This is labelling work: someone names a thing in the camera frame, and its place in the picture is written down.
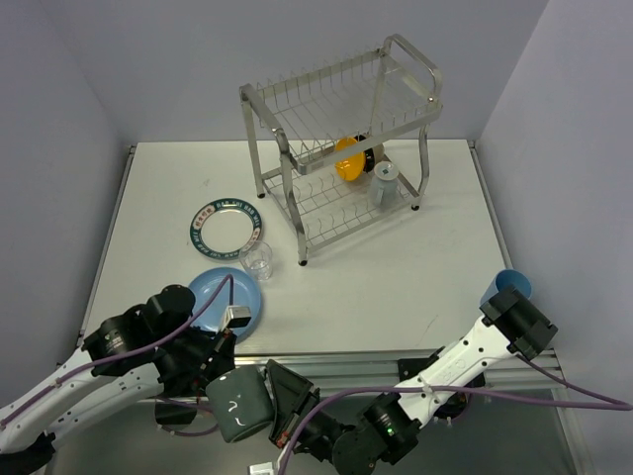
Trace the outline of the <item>grey ceramic cup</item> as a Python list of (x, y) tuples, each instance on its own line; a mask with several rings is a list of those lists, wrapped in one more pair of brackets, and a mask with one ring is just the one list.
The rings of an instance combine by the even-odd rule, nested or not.
[(379, 209), (390, 208), (397, 200), (400, 171), (390, 161), (381, 161), (373, 169), (368, 189), (369, 201)]

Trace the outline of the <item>blue plastic cup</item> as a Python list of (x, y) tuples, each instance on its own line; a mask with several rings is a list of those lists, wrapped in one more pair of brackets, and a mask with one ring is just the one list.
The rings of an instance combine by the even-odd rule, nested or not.
[(532, 297), (532, 284), (528, 277), (518, 270), (504, 269), (493, 278), (480, 299), (480, 305), (507, 287), (515, 288), (528, 300)]

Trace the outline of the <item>white plate green rim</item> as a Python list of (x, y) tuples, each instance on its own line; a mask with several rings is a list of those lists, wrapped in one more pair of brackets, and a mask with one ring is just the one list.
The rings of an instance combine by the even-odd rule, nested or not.
[(243, 248), (261, 239), (263, 220), (250, 203), (221, 198), (200, 208), (192, 218), (189, 238), (194, 248), (209, 259), (232, 261)]

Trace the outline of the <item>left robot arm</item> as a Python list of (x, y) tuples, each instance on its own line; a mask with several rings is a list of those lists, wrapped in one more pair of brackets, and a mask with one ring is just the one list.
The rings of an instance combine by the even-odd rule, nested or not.
[(234, 367), (231, 280), (202, 305), (170, 285), (105, 320), (50, 376), (1, 410), (1, 471), (30, 474), (69, 435), (145, 398), (191, 396)]

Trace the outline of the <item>dark green mug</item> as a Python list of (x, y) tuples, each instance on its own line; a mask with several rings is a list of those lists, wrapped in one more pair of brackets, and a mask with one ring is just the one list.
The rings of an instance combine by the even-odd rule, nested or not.
[(249, 438), (274, 420), (264, 378), (255, 366), (235, 368), (206, 387), (209, 403), (227, 443)]

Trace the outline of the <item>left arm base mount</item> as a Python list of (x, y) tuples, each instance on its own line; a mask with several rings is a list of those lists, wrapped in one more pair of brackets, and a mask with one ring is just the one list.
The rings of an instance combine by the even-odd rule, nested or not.
[(194, 396), (183, 396), (182, 392), (188, 366), (167, 366), (159, 369), (159, 382), (163, 384), (162, 392), (154, 398), (154, 419), (159, 430), (183, 437), (197, 437), (213, 433), (217, 425), (211, 428), (186, 432), (187, 428), (199, 415), (211, 415), (209, 404), (201, 402), (203, 391)]

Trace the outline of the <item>brown and black bowl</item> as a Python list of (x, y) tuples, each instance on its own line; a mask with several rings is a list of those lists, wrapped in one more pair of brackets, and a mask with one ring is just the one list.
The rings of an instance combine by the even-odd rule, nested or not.
[(382, 143), (367, 148), (356, 154), (354, 158), (355, 170), (358, 173), (370, 173), (375, 166), (384, 159), (385, 147)]

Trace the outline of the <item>orange bowl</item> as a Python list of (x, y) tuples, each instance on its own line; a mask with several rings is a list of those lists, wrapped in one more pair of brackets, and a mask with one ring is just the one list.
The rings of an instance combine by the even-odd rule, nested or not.
[[(334, 147), (334, 150), (335, 151), (342, 151), (342, 150), (345, 150), (345, 149), (347, 149), (347, 148), (349, 148), (349, 147), (351, 147), (351, 146), (353, 146), (353, 145), (355, 145), (355, 144), (357, 144), (359, 142), (360, 142), (359, 137), (347, 137), (347, 138), (339, 140), (336, 143), (336, 145)], [(342, 160), (339, 160), (339, 161), (337, 161), (335, 163), (336, 172), (337, 172), (338, 176), (344, 181), (347, 181), (347, 182), (355, 181), (363, 173), (363, 172), (358, 173), (355, 170), (354, 158), (356, 157), (356, 154), (357, 153), (349, 155), (349, 156), (347, 156), (347, 157), (343, 158)]]

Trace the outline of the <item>clear drinking glass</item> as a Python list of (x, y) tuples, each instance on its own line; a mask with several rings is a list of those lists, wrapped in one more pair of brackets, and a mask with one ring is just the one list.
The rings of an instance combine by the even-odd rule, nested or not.
[(256, 281), (265, 281), (272, 276), (272, 257), (271, 247), (261, 240), (246, 245), (238, 254), (245, 272)]

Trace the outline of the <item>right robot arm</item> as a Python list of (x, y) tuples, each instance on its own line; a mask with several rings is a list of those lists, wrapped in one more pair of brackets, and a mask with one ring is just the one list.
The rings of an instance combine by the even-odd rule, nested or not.
[(433, 356), (427, 367), (394, 387), (376, 387), (375, 399), (354, 426), (331, 418), (325, 407), (353, 390), (303, 405), (274, 437), (281, 448), (276, 471), (285, 473), (296, 452), (328, 461), (339, 474), (371, 474), (378, 462), (398, 463), (417, 436), (456, 393), (495, 364), (515, 356), (532, 360), (558, 329), (526, 297), (509, 286), (485, 302), (481, 315), (460, 339)]

